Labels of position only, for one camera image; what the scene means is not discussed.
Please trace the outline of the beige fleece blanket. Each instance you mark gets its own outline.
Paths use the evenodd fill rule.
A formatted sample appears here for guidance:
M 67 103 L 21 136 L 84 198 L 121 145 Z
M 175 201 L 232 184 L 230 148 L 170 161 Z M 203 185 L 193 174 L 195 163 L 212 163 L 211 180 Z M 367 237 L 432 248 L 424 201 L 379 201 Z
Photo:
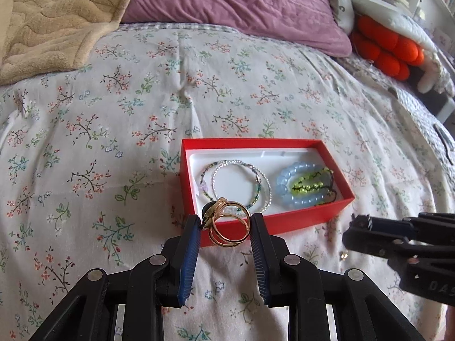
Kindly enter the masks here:
M 1 83 L 81 68 L 130 0 L 1 0 Z

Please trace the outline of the orange plush toy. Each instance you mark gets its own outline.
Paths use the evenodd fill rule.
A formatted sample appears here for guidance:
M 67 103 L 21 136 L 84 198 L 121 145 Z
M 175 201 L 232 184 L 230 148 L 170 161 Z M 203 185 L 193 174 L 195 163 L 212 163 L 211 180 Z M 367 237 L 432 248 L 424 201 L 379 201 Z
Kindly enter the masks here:
M 413 40 L 365 15 L 357 18 L 351 41 L 360 57 L 398 81 L 406 81 L 410 66 L 420 66 L 425 59 L 423 49 Z

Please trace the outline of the purple pillow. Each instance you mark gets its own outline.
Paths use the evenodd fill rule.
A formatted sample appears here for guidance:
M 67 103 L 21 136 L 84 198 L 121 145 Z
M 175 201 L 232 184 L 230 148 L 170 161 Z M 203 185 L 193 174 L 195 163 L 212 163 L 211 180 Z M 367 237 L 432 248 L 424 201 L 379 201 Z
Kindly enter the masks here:
M 332 57 L 352 52 L 328 0 L 130 0 L 122 21 L 228 26 L 248 35 L 303 44 Z

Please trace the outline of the white pillow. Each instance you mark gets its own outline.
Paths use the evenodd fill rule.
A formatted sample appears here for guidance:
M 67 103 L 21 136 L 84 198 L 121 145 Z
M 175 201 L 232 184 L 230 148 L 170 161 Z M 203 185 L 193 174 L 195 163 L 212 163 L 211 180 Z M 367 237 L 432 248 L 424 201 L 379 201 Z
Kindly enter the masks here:
M 328 0 L 339 28 L 349 35 L 354 29 L 355 14 L 366 15 L 380 25 L 412 39 L 428 52 L 437 52 L 430 36 L 414 20 L 382 0 Z

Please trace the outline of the red jewelry box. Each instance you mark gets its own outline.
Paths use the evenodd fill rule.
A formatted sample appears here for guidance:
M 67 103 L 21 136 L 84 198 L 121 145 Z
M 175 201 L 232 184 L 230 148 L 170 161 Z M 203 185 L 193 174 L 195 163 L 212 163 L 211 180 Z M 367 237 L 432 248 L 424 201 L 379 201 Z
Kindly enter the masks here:
M 183 139 L 180 177 L 187 215 L 224 197 L 261 213 L 272 235 L 325 223 L 355 198 L 317 139 Z

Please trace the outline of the floral bed sheet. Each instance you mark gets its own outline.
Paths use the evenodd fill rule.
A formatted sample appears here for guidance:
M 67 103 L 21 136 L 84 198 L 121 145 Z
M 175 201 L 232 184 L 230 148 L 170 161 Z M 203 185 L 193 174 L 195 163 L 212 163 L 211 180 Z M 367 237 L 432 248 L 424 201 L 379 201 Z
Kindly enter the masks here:
M 1 88 L 3 340 L 28 340 L 88 270 L 130 269 L 180 232 L 181 142 L 197 138 L 324 142 L 355 198 L 286 233 L 289 249 L 331 272 L 363 270 L 427 340 L 442 337 L 443 305 L 342 244 L 354 213 L 454 210 L 454 174 L 397 97 L 303 45 L 140 25 L 102 38 L 76 71 Z

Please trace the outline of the gold hoop rings cluster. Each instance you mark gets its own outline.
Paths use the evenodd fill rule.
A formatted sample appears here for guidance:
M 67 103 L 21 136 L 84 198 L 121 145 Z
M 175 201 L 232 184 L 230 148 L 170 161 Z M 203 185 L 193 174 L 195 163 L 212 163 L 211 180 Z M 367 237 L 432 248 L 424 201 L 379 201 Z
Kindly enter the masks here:
M 208 202 L 201 211 L 201 246 L 235 247 L 251 233 L 251 214 L 239 202 L 221 197 Z

